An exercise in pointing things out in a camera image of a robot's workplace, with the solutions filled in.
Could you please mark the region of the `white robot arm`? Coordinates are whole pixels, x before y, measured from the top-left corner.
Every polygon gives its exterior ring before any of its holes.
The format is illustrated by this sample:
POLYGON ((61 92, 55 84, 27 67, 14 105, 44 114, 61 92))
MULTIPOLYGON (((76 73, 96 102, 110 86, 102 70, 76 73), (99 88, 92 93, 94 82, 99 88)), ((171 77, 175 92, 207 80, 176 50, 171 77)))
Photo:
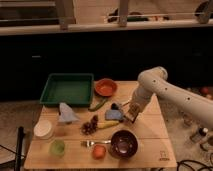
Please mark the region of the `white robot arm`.
POLYGON ((156 94, 213 130, 213 100, 172 85, 167 82, 167 78, 168 73, 163 67, 142 71, 138 75, 138 87, 133 91, 131 102, 138 103, 143 112, 152 95, 156 94))

